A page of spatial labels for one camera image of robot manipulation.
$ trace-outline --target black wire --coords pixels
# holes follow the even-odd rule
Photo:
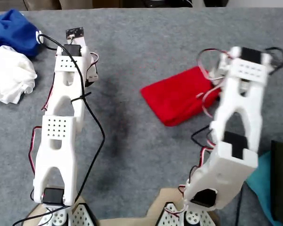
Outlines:
[[[269,53],[273,58],[278,59],[277,57],[275,57],[275,54],[271,50],[280,51],[282,53],[282,57],[283,57],[283,49],[282,48],[280,48],[280,47],[270,47],[270,48],[265,49],[265,52]],[[269,75],[274,74],[276,71],[278,71],[281,68],[283,68],[283,58],[282,58],[282,61],[280,62],[280,64],[272,72],[270,72]]]
[[[235,226],[238,226],[238,223],[239,223],[240,207],[241,207],[241,202],[242,202],[242,194],[243,194],[243,185],[241,187],[241,191],[240,191],[240,195],[239,195],[239,200],[238,200],[238,203],[237,203]]]
[[[22,2],[23,2],[23,4],[24,4],[24,6],[25,6],[25,9],[26,9],[27,11],[29,11],[29,10],[28,10],[28,7],[27,7],[27,4],[25,3],[25,0],[22,0]]]
[[[49,46],[46,45],[43,41],[41,41],[41,40],[40,40],[40,36],[41,36],[41,37],[45,37],[45,38],[47,38],[47,39],[49,39],[49,40],[51,39],[51,37],[49,37],[49,36],[47,36],[47,35],[45,35],[45,34],[39,34],[38,37],[37,37],[37,39],[38,39],[39,43],[41,43],[41,45],[43,45],[45,48],[47,48],[47,49],[49,49],[49,50],[54,50],[54,51],[57,50],[57,48],[49,47]]]
[[[79,75],[80,75],[80,79],[81,79],[81,88],[82,88],[82,96],[81,96],[81,97],[82,97],[82,100],[84,101],[84,103],[85,103],[85,105],[86,105],[86,108],[88,109],[89,113],[92,115],[93,119],[96,121],[98,127],[100,128],[101,134],[102,134],[102,142],[101,142],[101,144],[100,144],[100,146],[99,146],[99,148],[98,148],[96,154],[94,155],[93,160],[92,160],[92,162],[91,162],[91,164],[90,164],[90,166],[89,166],[89,168],[88,168],[88,171],[87,171],[87,173],[86,173],[86,175],[85,175],[85,178],[84,178],[84,181],[83,181],[83,183],[82,183],[82,185],[81,185],[81,188],[80,188],[80,190],[79,190],[79,192],[78,192],[78,194],[77,194],[77,196],[76,196],[76,198],[75,198],[75,202],[76,202],[76,201],[78,200],[78,198],[80,197],[80,195],[81,195],[83,189],[84,189],[84,186],[85,186],[85,184],[86,184],[86,182],[87,182],[87,179],[88,179],[88,176],[89,176],[89,174],[90,174],[90,172],[91,172],[91,169],[92,169],[92,167],[93,167],[93,165],[94,165],[94,163],[95,163],[95,161],[96,161],[96,159],[97,159],[97,157],[98,157],[98,155],[99,155],[99,153],[100,153],[100,151],[101,151],[101,149],[102,149],[102,147],[103,147],[103,145],[104,145],[104,143],[105,143],[106,136],[105,136],[104,129],[102,128],[102,126],[101,126],[99,120],[96,118],[96,116],[94,115],[94,113],[92,112],[91,108],[89,107],[89,105],[88,105],[88,103],[87,103],[87,101],[86,101],[86,98],[85,98],[85,90],[84,90],[83,75],[82,75],[82,72],[81,72],[79,66],[77,65],[77,63],[75,62],[74,58],[72,57],[72,55],[68,52],[68,50],[67,50],[62,44],[60,44],[58,41],[54,40],[53,38],[47,36],[46,34],[39,34],[39,35],[38,35],[38,40],[39,40],[39,41],[40,41],[39,36],[45,37],[45,38],[47,38],[48,40],[50,40],[50,41],[52,41],[53,43],[55,43],[55,44],[57,44],[58,46],[60,46],[60,47],[63,49],[63,51],[69,56],[69,58],[71,59],[71,61],[74,63],[74,65],[75,65],[75,67],[76,67],[76,69],[77,69],[77,71],[78,71],[78,73],[79,73]],[[44,44],[44,46],[45,46],[46,48],[50,49],[50,50],[57,50],[56,48],[50,48],[50,47],[46,46],[45,44]],[[29,217],[29,218],[24,218],[24,219],[22,219],[22,220],[19,220],[19,221],[15,222],[15,223],[13,224],[13,226],[16,226],[17,224],[19,224],[19,223],[21,223],[21,222],[24,222],[24,221],[27,221],[27,220],[31,220],[31,219],[43,217],[43,216],[46,216],[46,215],[48,215],[48,214],[52,214],[52,213],[54,213],[54,212],[57,212],[57,211],[59,211],[59,210],[63,210],[63,209],[68,208],[68,207],[70,207],[70,206],[62,206],[62,207],[60,207],[60,208],[58,208],[58,209],[52,210],[52,211],[47,212],[47,213],[44,213],[44,214],[32,216],[32,217]]]
[[[201,147],[201,148],[203,148],[204,145],[202,145],[201,143],[199,143],[199,142],[194,138],[194,136],[196,136],[197,134],[201,133],[202,131],[204,131],[204,130],[206,130],[206,129],[208,129],[208,128],[209,128],[209,125],[207,125],[207,126],[201,128],[201,129],[197,130],[195,133],[193,133],[193,134],[191,135],[191,140],[192,140],[195,144],[197,144],[199,147]]]
[[[197,166],[193,166],[193,167],[191,168],[191,170],[190,170],[190,173],[189,173],[189,183],[191,182],[191,173],[192,173],[192,171],[193,171],[193,169],[194,169],[195,167],[197,167]]]
[[[45,223],[41,224],[41,225],[38,225],[38,226],[43,226],[43,225],[46,225],[48,222],[50,222],[50,220],[52,219],[53,217],[53,213],[51,214],[51,217],[49,218],[48,221],[46,221]]]
[[[32,189],[32,191],[30,192],[30,199],[33,201],[33,189]]]
[[[30,199],[33,201],[33,189],[32,191],[30,192]],[[45,223],[41,224],[41,225],[38,225],[38,226],[43,226],[43,225],[46,225],[48,222],[50,222],[50,220],[52,219],[52,216],[53,214],[51,214],[51,217],[49,218],[48,221],[46,221]]]
[[[57,209],[55,209],[55,210],[49,211],[49,212],[47,212],[47,213],[43,213],[43,214],[40,214],[40,215],[35,215],[35,216],[32,216],[32,217],[28,217],[28,218],[24,218],[24,219],[18,220],[17,222],[15,222],[15,223],[13,224],[13,226],[16,226],[17,224],[22,223],[22,222],[27,221],[27,220],[32,220],[32,219],[44,217],[44,216],[46,216],[46,215],[48,215],[48,214],[55,213],[55,212],[57,212],[57,211],[66,209],[66,208],[68,208],[68,207],[70,207],[70,206],[62,206],[62,207],[57,208]]]

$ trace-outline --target gray table surface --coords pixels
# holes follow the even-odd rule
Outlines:
[[[88,88],[92,95],[87,100],[107,141],[83,191],[99,219],[144,216],[160,188],[184,183],[199,160],[190,135],[209,118],[200,114],[177,127],[165,127],[140,88],[195,66],[196,54],[204,48],[283,48],[283,8],[95,9],[24,15],[61,42],[65,29],[83,26],[87,45],[100,55],[100,80]],[[40,108],[50,89],[54,55],[42,50],[32,60],[38,73],[32,94],[18,105],[0,103],[0,226],[10,226],[35,206],[29,199],[33,174],[27,153],[32,128],[42,123]],[[71,112],[69,106],[61,113]],[[269,150],[272,139],[283,141],[283,69],[268,82],[262,114],[260,153]],[[87,113],[84,121],[76,139],[78,187],[100,143],[100,131]],[[228,127],[240,126],[231,120]],[[218,211],[222,225],[234,224],[236,204],[237,198]],[[268,225],[248,187],[240,225]]]

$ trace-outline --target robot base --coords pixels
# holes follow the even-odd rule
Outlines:
[[[166,202],[165,207],[171,212],[177,212],[174,203]],[[178,217],[168,213],[165,208],[161,212],[156,226],[216,226],[208,212],[202,210],[188,210],[180,214]]]
[[[51,220],[48,221],[51,214],[42,217],[38,225],[43,226],[70,226],[68,220],[62,224],[62,214],[54,213]],[[75,210],[73,210],[71,226],[97,226],[97,221],[86,203],[79,203]]]
[[[77,203],[82,203],[84,202],[84,200],[80,197]],[[91,220],[93,222],[94,226],[167,226],[167,222],[165,221],[165,224],[163,224],[163,218],[170,218],[172,219],[172,221],[170,221],[170,223],[173,223],[173,219],[176,219],[176,217],[171,216],[170,215],[163,215],[164,214],[164,207],[166,207],[166,205],[168,205],[169,203],[172,204],[172,206],[167,206],[168,208],[172,207],[172,210],[176,211],[175,207],[177,207],[178,209],[180,209],[183,206],[183,197],[182,194],[178,191],[177,188],[162,188],[158,194],[158,196],[155,198],[154,202],[151,204],[146,216],[142,217],[142,218],[114,218],[114,219],[101,219],[99,221],[97,221],[95,218],[93,218],[92,212],[91,214],[89,214],[89,216],[91,215]],[[38,214],[42,214],[46,211],[46,209],[44,209],[44,207],[42,205],[38,205],[30,214],[28,217],[31,216],[35,216]],[[77,215],[76,219],[80,219],[80,217],[82,217],[83,219],[83,214],[82,212],[79,214],[76,212],[73,213],[73,215]],[[204,216],[205,218],[205,214],[200,214],[198,213],[198,217]],[[192,214],[190,212],[186,213],[186,218],[188,221],[191,221],[191,223],[193,223],[193,216],[196,216],[196,212],[193,211]],[[217,214],[215,214],[214,212],[209,212],[207,215],[208,218],[205,218],[206,222],[198,222],[197,224],[191,224],[192,226],[207,226],[206,223],[208,223],[207,219],[212,219],[213,223],[211,222],[211,224],[209,223],[209,226],[220,226],[220,222],[219,222],[219,218],[217,216]],[[72,222],[74,226],[88,226],[88,223],[90,224],[90,221],[88,222],[84,222],[84,224],[79,221],[79,223],[77,223],[77,221]],[[41,225],[40,222],[40,218],[38,219],[33,219],[33,220],[29,220],[24,222],[24,224],[22,226],[38,226]],[[190,226],[189,224],[177,224],[177,226]]]

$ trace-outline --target white wire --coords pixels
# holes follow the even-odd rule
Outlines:
[[[186,0],[188,3],[190,3],[191,4],[191,6],[193,7],[193,2],[192,2],[192,0],[191,1],[189,1],[189,0]]]
[[[203,76],[204,76],[207,80],[214,81],[214,80],[223,79],[223,78],[224,78],[223,76],[220,76],[220,77],[217,77],[217,78],[211,78],[211,77],[209,76],[208,72],[204,69],[200,57],[201,57],[201,55],[202,55],[204,52],[206,52],[206,51],[218,51],[218,52],[220,52],[220,53],[225,53],[225,54],[227,54],[227,56],[228,56],[230,59],[232,59],[232,57],[231,57],[226,51],[221,50],[221,49],[218,49],[218,48],[206,48],[206,49],[200,51],[200,52],[198,53],[198,55],[197,55],[197,60],[196,60],[196,61],[197,61],[197,65],[198,65],[198,67],[200,68],[200,70],[201,70]]]
[[[211,78],[208,74],[208,72],[204,69],[203,65],[202,65],[202,62],[199,60],[198,61],[198,67],[200,68],[203,76],[207,79],[207,80],[210,80],[210,81],[215,81],[215,80],[220,80],[220,79],[223,79],[224,77],[223,76],[220,76],[220,77],[217,77],[217,78]]]
[[[100,56],[95,52],[90,52],[90,53],[93,54],[93,55],[96,55],[96,57],[97,57],[96,60],[93,62],[93,65],[95,65],[99,61]]]
[[[214,148],[215,147],[215,144],[213,144],[210,140],[208,140],[207,139],[207,143],[208,143],[208,145],[210,145],[212,148]]]
[[[209,96],[209,94],[210,94],[211,92],[213,92],[213,91],[215,91],[216,89],[222,87],[223,82],[224,82],[224,80],[222,80],[221,82],[219,82],[218,85],[216,85],[214,88],[212,88],[212,89],[210,89],[208,92],[206,92],[206,94],[205,94],[205,95],[203,96],[203,98],[202,98],[202,104],[201,104],[202,110],[203,110],[204,114],[206,114],[206,115],[207,115],[208,117],[210,117],[210,118],[213,118],[213,116],[208,112],[208,110],[207,110],[206,107],[204,106],[204,103],[205,103],[205,101],[206,101],[206,98]]]

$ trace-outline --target red fabric pouch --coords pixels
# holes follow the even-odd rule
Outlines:
[[[199,67],[158,81],[141,89],[150,108],[166,126],[176,126],[193,115],[202,112],[202,97],[213,88]],[[206,98],[204,106],[207,108],[218,97],[220,89],[216,89]]]

